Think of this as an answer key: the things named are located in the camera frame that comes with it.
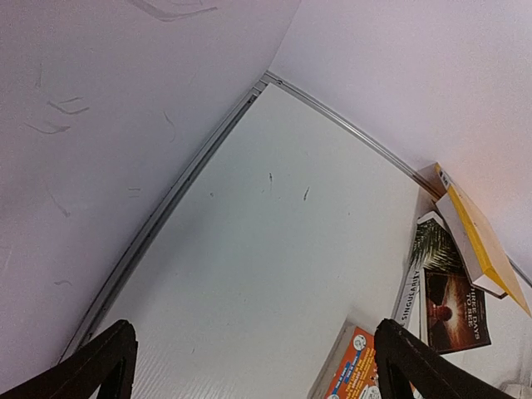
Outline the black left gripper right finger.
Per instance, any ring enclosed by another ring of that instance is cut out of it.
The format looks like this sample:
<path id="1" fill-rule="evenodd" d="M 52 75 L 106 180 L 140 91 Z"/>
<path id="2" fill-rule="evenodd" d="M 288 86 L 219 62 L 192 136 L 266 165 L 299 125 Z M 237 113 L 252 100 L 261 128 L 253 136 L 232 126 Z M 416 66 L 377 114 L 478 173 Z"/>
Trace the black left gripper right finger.
<path id="1" fill-rule="evenodd" d="M 509 395 L 435 353 L 392 319 L 374 334 L 378 384 L 383 398 L 508 398 Z"/>

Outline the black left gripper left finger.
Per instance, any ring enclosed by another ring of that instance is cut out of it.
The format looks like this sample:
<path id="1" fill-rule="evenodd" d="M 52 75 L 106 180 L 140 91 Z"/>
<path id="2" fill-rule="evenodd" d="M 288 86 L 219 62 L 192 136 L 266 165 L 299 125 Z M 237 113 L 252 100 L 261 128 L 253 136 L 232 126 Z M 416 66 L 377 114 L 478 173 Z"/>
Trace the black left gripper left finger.
<path id="1" fill-rule="evenodd" d="M 137 341 L 119 320 L 64 362 L 4 392 L 2 398 L 130 398 Z"/>

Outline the dark Three Days book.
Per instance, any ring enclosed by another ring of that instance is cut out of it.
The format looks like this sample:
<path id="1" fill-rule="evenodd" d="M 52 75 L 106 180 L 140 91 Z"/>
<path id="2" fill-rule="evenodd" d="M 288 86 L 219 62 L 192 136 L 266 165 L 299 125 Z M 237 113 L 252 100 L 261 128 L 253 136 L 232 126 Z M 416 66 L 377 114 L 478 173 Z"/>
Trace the dark Three Days book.
<path id="1" fill-rule="evenodd" d="M 447 354 L 491 345 L 485 293 L 470 283 L 437 212 L 416 221 L 409 264 L 419 273 L 420 334 L 427 346 Z"/>

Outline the white Singularity book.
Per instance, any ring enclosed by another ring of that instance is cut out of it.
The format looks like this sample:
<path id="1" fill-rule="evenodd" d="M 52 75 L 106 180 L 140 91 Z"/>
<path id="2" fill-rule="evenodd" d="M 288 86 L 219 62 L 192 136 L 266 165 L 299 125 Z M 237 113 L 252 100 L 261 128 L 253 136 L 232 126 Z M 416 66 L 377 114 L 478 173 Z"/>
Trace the white Singularity book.
<path id="1" fill-rule="evenodd" d="M 413 234 L 411 248 L 404 265 L 404 274 L 392 311 L 392 319 L 418 337 L 420 334 L 421 266 L 415 260 L 415 252 L 416 234 Z"/>

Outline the yellow hardcover book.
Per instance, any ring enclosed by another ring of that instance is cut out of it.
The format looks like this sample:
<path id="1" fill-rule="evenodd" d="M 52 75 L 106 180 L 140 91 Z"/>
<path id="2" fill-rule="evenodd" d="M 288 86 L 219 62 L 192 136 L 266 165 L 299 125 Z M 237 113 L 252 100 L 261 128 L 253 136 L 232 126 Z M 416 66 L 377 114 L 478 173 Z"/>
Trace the yellow hardcover book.
<path id="1" fill-rule="evenodd" d="M 451 232 L 470 283 L 494 297 L 512 298 L 530 315 L 514 268 L 478 206 L 440 164 L 428 165 L 419 175 L 435 191 L 436 208 Z"/>

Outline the aluminium table edge rail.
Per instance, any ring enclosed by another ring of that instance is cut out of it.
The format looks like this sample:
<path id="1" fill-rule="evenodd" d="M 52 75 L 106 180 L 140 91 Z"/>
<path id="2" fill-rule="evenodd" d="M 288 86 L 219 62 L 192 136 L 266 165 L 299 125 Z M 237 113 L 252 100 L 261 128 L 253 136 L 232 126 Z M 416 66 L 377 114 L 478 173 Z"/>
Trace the aluminium table edge rail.
<path id="1" fill-rule="evenodd" d="M 153 210 L 149 218 L 142 225 L 125 252 L 121 255 L 120 260 L 113 268 L 109 277 L 103 283 L 94 300 L 91 302 L 91 305 L 84 313 L 76 331 L 62 351 L 62 354 L 55 361 L 56 364 L 66 360 L 95 335 L 102 320 L 111 309 L 111 306 L 126 285 L 129 277 L 135 271 L 137 265 L 144 257 L 145 252 L 163 228 L 175 207 L 183 199 L 186 192 L 209 163 L 218 148 L 220 148 L 225 139 L 230 135 L 231 131 L 256 102 L 262 92 L 269 86 L 276 86 L 286 91 L 289 95 L 310 106 L 350 135 L 356 137 L 416 182 L 433 199 L 440 195 L 441 190 L 436 186 L 436 183 L 439 181 L 438 179 L 429 178 L 427 173 L 414 170 L 400 157 L 332 108 L 324 105 L 306 91 L 284 80 L 280 76 L 275 75 L 271 71 L 266 71 L 219 123 L 216 129 L 213 130 L 208 140 L 200 147 L 192 161 L 168 189 L 161 202 L 159 202 L 155 210 Z"/>

